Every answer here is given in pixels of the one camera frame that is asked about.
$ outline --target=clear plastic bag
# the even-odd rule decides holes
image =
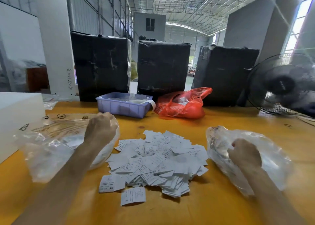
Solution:
[[[66,96],[50,95],[42,93],[42,101],[45,110],[52,110],[59,101],[72,101],[73,99]]]
[[[245,196],[254,195],[247,179],[229,159],[227,149],[233,149],[235,139],[246,139],[256,145],[262,157],[262,168],[267,172],[278,189],[284,190],[286,179],[292,171],[292,162],[280,147],[262,134],[245,130],[228,130],[223,126],[209,127],[206,132],[208,157]]]
[[[46,183],[64,166],[74,150],[83,143],[89,119],[96,114],[49,115],[41,121],[26,124],[15,135],[19,149],[24,153],[33,182]],[[90,166],[102,165],[110,156],[120,137],[119,124],[114,117],[111,124],[118,125],[113,140],[104,145]]]
[[[125,102],[131,102],[136,104],[142,104],[150,98],[146,95],[130,93],[128,96],[119,97],[119,98],[108,98],[109,100],[120,100]]]

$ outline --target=purple plastic tray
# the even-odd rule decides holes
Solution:
[[[129,93],[111,92],[97,97],[97,106],[99,112],[110,112],[113,115],[122,115],[135,118],[143,118],[150,110],[150,103],[136,104],[120,100],[110,100],[108,98],[122,98],[128,96]],[[140,99],[141,95],[136,95],[136,99]]]

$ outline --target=hand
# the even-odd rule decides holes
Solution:
[[[98,113],[90,119],[84,135],[84,144],[90,150],[99,153],[114,138],[117,125],[111,124],[113,117],[111,113],[106,112]]]
[[[261,167],[262,158],[256,146],[245,139],[236,139],[228,149],[229,158],[238,167]]]

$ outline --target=black wrapped package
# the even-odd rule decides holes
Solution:
[[[235,106],[258,54],[258,49],[201,47],[191,88],[213,89],[205,106]]]
[[[131,41],[71,32],[80,101],[110,92],[129,93]]]
[[[138,93],[159,96],[184,91],[190,53],[189,43],[139,41]]]

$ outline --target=pile of paper tags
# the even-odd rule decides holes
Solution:
[[[103,176],[100,193],[132,187],[159,186],[162,193],[180,197],[189,192],[188,183],[195,175],[208,171],[207,151],[202,145],[166,131],[144,131],[146,139],[123,139],[106,160],[111,175]]]

